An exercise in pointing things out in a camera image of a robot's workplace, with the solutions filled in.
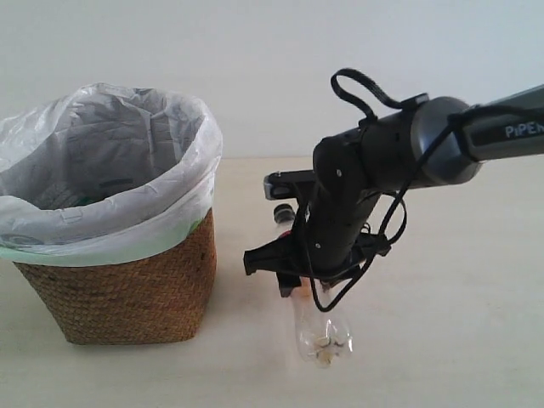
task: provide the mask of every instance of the woven basket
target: woven basket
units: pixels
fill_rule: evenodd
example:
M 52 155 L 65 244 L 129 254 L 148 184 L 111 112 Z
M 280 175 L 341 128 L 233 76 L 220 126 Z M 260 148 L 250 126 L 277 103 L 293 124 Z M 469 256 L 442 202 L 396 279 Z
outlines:
M 174 343 L 193 338 L 216 272 L 213 214 L 154 257 L 82 268 L 16 263 L 74 344 Z

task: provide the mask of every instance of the plastic bottle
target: plastic bottle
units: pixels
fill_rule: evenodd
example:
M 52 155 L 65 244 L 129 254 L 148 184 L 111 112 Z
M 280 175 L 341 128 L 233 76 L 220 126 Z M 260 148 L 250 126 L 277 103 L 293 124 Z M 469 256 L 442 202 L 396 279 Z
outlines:
M 288 204 L 274 210 L 274 220 L 279 235 L 291 230 L 295 212 Z M 320 301 L 328 304 L 332 290 L 325 290 L 316 281 Z M 314 362 L 320 368 L 331 365 L 334 357 L 349 357 L 353 353 L 353 338 L 348 320 L 337 306 L 328 313 L 320 312 L 315 306 L 309 278 L 302 278 L 302 285 L 292 290 L 289 297 L 295 320 L 297 350 L 304 361 Z

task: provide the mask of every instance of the table surface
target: table surface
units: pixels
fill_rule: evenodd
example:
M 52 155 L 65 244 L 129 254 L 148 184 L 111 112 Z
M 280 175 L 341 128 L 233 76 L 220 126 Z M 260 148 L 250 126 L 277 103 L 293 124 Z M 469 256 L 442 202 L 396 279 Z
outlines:
M 218 276 L 185 343 L 71 345 L 0 261 L 0 406 L 542 406 L 544 161 L 488 163 L 469 184 L 411 191 L 402 240 L 341 303 L 354 354 L 327 370 L 298 358 L 274 274 L 246 277 L 241 262 L 275 238 L 263 176 L 310 163 L 222 161 Z

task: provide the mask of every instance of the robotic arm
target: robotic arm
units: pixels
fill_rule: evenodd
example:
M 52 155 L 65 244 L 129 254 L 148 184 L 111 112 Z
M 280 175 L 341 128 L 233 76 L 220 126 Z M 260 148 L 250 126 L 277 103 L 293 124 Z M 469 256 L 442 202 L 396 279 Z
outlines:
M 378 119 L 369 105 L 338 85 L 342 76 L 397 112 Z M 366 118 L 322 139 L 314 148 L 313 170 L 264 179 L 266 198 L 296 199 L 297 216 L 290 234 L 244 255 L 247 275 L 276 273 L 282 297 L 300 286 L 300 277 L 311 278 L 322 312 L 331 310 L 374 257 L 385 256 L 400 238 L 406 218 L 393 238 L 385 229 L 395 209 L 405 209 L 408 189 L 466 183 L 485 161 L 544 153 L 544 85 L 476 106 L 451 97 L 430 99 L 425 93 L 398 102 L 351 69 L 337 72 L 331 85 Z M 384 195 L 394 202 L 377 234 L 371 234 L 366 221 Z M 323 306 L 315 296 L 315 280 L 324 286 L 348 284 Z

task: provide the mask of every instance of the trash bin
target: trash bin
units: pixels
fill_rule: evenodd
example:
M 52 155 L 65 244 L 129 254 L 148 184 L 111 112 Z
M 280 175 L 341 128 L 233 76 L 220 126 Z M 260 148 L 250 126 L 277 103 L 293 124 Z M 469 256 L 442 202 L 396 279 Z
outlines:
M 193 338 L 223 137 L 200 99 L 97 83 L 0 122 L 0 258 L 70 343 Z

